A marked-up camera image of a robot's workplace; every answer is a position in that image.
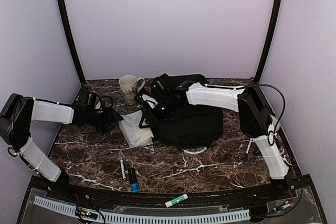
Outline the black student bag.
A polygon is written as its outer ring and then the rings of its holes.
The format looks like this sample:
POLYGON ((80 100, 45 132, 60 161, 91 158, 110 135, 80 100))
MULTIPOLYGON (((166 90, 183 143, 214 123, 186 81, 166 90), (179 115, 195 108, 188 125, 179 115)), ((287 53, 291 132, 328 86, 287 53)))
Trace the black student bag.
MULTIPOLYGON (((185 81, 208 84, 201 74, 156 77, 151 85, 151 97, 158 103, 166 101, 175 89, 185 81)), ((223 134, 223 112, 220 108, 206 105, 191 105, 181 101, 168 113, 164 112, 159 123, 150 128, 154 139, 179 149, 209 147, 223 134)))

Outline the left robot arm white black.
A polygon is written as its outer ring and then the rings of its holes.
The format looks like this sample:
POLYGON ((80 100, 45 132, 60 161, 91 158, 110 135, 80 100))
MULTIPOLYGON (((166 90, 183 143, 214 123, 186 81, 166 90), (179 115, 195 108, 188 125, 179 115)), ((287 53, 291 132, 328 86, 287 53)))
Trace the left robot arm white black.
POLYGON ((106 133, 122 119, 114 110, 111 97, 91 91, 80 91, 72 104, 13 93, 1 110, 1 139, 8 145, 10 156, 20 157, 34 172, 54 183, 53 191, 61 200, 69 201, 74 197, 74 189, 63 181, 68 175, 35 143, 32 126, 92 126, 95 132, 106 133))

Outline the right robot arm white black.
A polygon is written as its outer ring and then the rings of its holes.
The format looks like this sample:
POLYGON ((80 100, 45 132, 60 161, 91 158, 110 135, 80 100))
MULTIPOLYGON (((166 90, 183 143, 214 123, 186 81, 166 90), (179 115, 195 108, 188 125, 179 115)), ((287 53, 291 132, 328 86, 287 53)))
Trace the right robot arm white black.
POLYGON ((185 105, 211 106, 238 113, 242 133, 256 143, 267 164, 271 181, 276 181, 268 187, 268 195, 278 200, 288 191, 284 180, 288 177, 290 164, 276 144, 281 117, 271 111, 261 87, 262 84, 210 84, 200 74, 173 77, 163 74, 153 80, 151 93, 141 89, 138 94, 137 100, 144 107, 139 126, 158 124, 185 105))

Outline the white fabric pouch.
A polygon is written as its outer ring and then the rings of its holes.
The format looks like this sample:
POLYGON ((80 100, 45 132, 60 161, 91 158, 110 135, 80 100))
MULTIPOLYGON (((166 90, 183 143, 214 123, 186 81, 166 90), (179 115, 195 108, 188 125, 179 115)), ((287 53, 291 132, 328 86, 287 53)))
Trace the white fabric pouch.
POLYGON ((119 128, 130 148, 135 148, 153 143, 153 133, 150 128, 141 129, 139 123, 142 111, 123 115, 123 120, 119 121, 119 128))

